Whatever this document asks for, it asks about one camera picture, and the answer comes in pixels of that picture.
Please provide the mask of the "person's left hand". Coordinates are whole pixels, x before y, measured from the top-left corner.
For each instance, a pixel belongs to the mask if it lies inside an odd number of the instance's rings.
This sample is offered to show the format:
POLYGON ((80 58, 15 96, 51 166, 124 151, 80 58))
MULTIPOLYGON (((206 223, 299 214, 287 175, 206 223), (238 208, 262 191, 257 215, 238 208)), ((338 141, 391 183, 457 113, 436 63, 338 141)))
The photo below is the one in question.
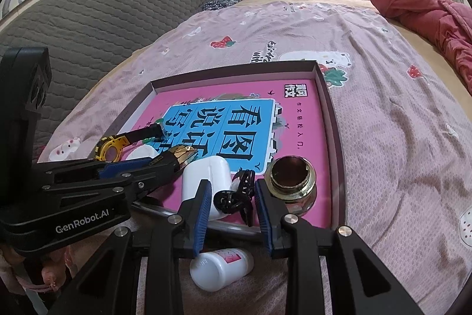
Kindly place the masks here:
POLYGON ((29 283, 25 278, 21 278, 14 267, 25 261, 11 246, 1 245, 1 280, 10 293, 25 295, 26 289, 35 293, 57 292, 65 283, 65 269, 73 270, 76 264, 73 261, 71 246, 53 251, 46 256, 42 264, 41 284, 29 283))

